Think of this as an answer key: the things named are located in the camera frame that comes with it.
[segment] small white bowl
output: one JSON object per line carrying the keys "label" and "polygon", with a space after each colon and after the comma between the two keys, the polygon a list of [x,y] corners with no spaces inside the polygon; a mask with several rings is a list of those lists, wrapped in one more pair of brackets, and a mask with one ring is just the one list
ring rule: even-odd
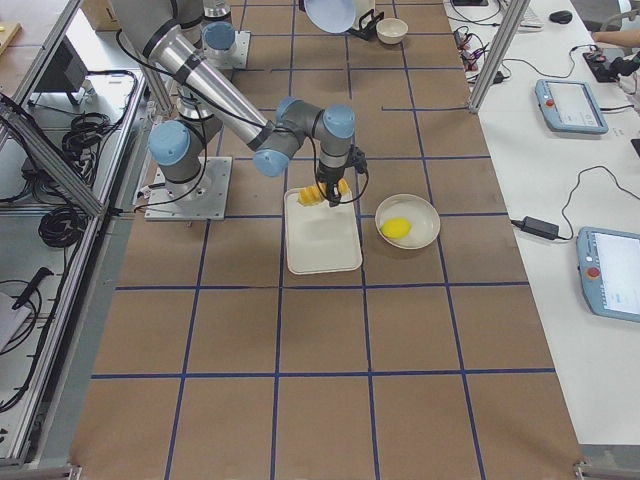
{"label": "small white bowl", "polygon": [[[380,228],[387,220],[404,217],[411,223],[411,230],[402,238],[387,238]],[[376,228],[382,238],[391,245],[407,250],[426,247],[440,233],[440,216],[424,198],[409,193],[393,195],[384,200],[376,210]]]}
{"label": "small white bowl", "polygon": [[399,18],[385,18],[376,24],[376,32],[382,43],[395,45],[404,40],[409,31],[409,25]]}

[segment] red emergency stop button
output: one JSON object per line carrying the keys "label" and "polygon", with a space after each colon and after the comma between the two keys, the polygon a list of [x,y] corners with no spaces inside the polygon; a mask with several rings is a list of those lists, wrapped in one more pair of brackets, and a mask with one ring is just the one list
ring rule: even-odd
{"label": "red emergency stop button", "polygon": [[589,278],[598,278],[600,276],[600,269],[597,267],[590,267],[587,269],[587,277]]}

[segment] yellow lemon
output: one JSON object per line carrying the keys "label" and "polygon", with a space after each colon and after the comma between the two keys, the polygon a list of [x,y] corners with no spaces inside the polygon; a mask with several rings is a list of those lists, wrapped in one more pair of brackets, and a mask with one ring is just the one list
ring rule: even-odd
{"label": "yellow lemon", "polygon": [[382,224],[380,232],[387,238],[402,238],[411,230],[411,222],[404,217],[390,218]]}

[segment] white dish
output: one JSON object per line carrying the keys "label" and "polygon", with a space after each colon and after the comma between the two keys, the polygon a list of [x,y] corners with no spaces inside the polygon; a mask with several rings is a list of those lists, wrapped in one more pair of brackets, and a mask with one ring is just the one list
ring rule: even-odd
{"label": "white dish", "polygon": [[382,43],[395,45],[407,36],[409,25],[399,18],[385,18],[376,24],[376,32]]}
{"label": "white dish", "polygon": [[[360,238],[353,203],[329,207],[328,202],[303,207],[301,189],[284,195],[287,266],[291,273],[306,275],[355,270],[362,264]],[[351,192],[342,197],[351,200]]]}
{"label": "white dish", "polygon": [[[387,238],[380,228],[387,220],[396,217],[406,218],[411,223],[411,230],[402,238]],[[440,233],[440,217],[436,209],[425,199],[408,193],[384,200],[376,210],[375,222],[382,238],[391,245],[409,250],[426,247]]]}
{"label": "white dish", "polygon": [[329,33],[342,33],[356,19],[353,0],[306,0],[307,16],[316,27]]}

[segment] white tray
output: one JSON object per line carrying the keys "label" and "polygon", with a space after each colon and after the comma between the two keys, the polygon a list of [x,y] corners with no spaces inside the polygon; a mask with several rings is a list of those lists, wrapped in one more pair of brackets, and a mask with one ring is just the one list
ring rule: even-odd
{"label": "white tray", "polygon": [[[362,264],[353,203],[329,207],[328,202],[303,207],[299,188],[284,195],[287,266],[291,273],[342,272]],[[351,200],[351,192],[342,201]]]}

